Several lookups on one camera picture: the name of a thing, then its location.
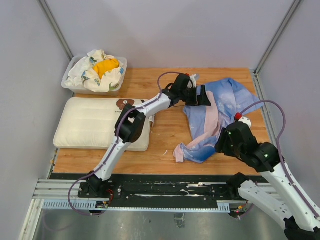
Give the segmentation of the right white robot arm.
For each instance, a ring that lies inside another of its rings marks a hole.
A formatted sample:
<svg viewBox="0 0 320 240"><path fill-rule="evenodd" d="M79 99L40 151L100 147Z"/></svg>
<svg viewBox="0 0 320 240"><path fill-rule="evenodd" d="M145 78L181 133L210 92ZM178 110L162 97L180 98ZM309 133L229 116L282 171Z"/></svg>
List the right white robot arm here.
<svg viewBox="0 0 320 240"><path fill-rule="evenodd" d="M227 181L230 199L242 198L258 207L278 223L289 240L320 238L320 208L296 181L278 148L257 142L250 127L236 121L221 130L215 150L255 169L280 196L275 199L239 172Z"/></svg>

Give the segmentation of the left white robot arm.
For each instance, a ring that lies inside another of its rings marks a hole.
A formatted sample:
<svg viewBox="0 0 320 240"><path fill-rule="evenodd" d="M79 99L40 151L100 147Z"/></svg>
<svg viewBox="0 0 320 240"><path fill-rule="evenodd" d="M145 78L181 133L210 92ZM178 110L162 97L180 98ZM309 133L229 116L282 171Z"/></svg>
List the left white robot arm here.
<svg viewBox="0 0 320 240"><path fill-rule="evenodd" d="M212 104L207 96L204 85L197 86L196 75L176 72L174 82L166 88L160 88L159 93L140 105L127 103L115 124L113 141L101 159L100 163L88 174L86 182L89 191L96 198L107 193L108 180L111 178L117 162L127 148L142 135L145 121L155 114L167 110L180 101L186 106L206 106Z"/></svg>

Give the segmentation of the blue pink snowflake pillowcase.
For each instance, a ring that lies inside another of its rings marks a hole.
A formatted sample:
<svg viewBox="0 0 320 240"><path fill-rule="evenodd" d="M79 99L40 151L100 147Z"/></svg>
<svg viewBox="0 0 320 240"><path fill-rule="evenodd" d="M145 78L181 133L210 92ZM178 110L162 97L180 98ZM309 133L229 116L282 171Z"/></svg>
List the blue pink snowflake pillowcase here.
<svg viewBox="0 0 320 240"><path fill-rule="evenodd" d="M215 145L222 128L233 123L236 113L260 99L243 84L232 78L224 78L205 84L211 106L185 106L192 141L180 143L173 156L177 163L185 160L203 163L216 153Z"/></svg>

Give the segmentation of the cream bear print pillow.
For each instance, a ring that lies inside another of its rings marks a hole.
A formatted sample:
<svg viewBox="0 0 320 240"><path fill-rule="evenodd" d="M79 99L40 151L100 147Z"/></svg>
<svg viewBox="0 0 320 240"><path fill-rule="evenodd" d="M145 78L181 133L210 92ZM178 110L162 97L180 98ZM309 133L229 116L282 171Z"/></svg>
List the cream bear print pillow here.
<svg viewBox="0 0 320 240"><path fill-rule="evenodd" d="M126 104L144 99L83 98L69 99L63 110L53 144L60 149L106 150L115 136L115 124Z"/></svg>

